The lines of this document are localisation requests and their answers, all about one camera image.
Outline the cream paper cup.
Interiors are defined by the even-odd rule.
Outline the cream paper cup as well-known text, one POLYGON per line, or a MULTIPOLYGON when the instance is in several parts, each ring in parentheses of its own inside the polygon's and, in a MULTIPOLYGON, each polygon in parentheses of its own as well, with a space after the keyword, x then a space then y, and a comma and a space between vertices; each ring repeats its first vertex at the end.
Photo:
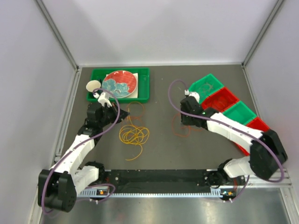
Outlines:
POLYGON ((95 89, 101 88, 101 83, 98 80, 91 80, 86 84, 85 88, 88 92, 93 92, 95 89))

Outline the green bin far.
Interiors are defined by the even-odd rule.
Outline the green bin far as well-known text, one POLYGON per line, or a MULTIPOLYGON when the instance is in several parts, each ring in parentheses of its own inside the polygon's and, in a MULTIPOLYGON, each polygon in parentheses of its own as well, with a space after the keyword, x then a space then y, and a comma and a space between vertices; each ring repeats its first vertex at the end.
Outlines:
POLYGON ((197 92, 200 95, 200 101, 203 101, 223 87, 224 85, 210 73, 192 83, 189 87, 189 91, 197 92))

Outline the red bin near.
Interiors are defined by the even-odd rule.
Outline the red bin near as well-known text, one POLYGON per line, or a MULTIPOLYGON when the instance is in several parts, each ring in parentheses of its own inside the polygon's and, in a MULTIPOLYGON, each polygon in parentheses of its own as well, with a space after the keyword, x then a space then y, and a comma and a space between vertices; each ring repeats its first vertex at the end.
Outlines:
MULTIPOLYGON (((270 129, 270 127, 259 117, 254 118, 252 121, 250 121, 248 124, 246 124, 247 127, 261 130, 263 132, 266 132, 270 129)), ((245 155, 249 156, 249 152, 246 151, 243 147, 236 144, 236 146, 240 149, 240 151, 245 155)))

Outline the red bin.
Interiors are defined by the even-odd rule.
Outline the red bin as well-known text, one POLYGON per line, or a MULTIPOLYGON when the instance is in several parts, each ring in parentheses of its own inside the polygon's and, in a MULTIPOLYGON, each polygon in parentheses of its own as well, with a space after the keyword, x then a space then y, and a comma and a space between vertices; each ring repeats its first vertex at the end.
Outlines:
MULTIPOLYGON (((250 121, 248 124, 246 124, 247 127, 261 130, 263 132, 266 132, 270 129, 270 127, 259 117, 254 118, 252 121, 250 121)), ((236 146, 240 149, 240 151, 245 155, 249 156, 249 152, 246 151, 243 147, 236 144, 236 146)))
POLYGON ((202 103, 203 109, 214 108, 220 112, 224 112, 233 105, 239 102, 236 97, 227 87, 223 87, 212 95, 208 96, 202 103))

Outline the green plastic tray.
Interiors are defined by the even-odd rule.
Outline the green plastic tray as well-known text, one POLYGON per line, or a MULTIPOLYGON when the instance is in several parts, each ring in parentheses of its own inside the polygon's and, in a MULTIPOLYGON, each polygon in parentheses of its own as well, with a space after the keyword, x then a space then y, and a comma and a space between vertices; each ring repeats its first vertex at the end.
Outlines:
POLYGON ((120 103, 147 103, 150 98, 150 69, 96 68, 90 80, 98 80, 102 88, 112 92, 120 103))

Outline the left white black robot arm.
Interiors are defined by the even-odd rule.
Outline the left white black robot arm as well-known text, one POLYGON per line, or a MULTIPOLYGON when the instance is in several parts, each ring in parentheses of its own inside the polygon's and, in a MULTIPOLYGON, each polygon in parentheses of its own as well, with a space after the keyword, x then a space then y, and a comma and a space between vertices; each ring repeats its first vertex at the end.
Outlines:
POLYGON ((70 148, 56 164, 50 169, 43 169, 38 176, 38 205, 45 213, 51 210, 71 211, 78 195, 91 183, 101 185, 105 182, 103 165, 88 162, 83 168, 79 166, 102 135, 107 133, 104 127, 112 128, 128 115, 129 112, 115 103, 111 107, 100 103, 88 105, 84 123, 70 148))

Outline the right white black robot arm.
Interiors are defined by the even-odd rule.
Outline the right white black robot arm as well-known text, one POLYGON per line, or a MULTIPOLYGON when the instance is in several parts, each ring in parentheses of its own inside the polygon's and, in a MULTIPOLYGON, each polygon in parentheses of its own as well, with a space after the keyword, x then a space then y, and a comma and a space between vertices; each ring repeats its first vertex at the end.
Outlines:
POLYGON ((219 134, 248 153, 239 159, 228 159, 219 166, 218 179, 222 184, 228 185, 244 175, 269 181, 288 159, 278 134, 271 129, 264 132, 250 128, 214 108, 203 109, 194 96, 181 100, 180 110, 183 124, 219 134))

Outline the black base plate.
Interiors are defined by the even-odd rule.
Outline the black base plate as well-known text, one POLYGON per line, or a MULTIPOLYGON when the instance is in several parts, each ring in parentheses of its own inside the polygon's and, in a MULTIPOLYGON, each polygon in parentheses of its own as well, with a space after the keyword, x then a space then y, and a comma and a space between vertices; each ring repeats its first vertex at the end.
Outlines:
POLYGON ((207 193, 211 188, 235 190, 244 186, 244 177, 229 178, 218 170, 129 169, 101 170, 100 179, 89 187, 115 186, 115 194, 207 193))

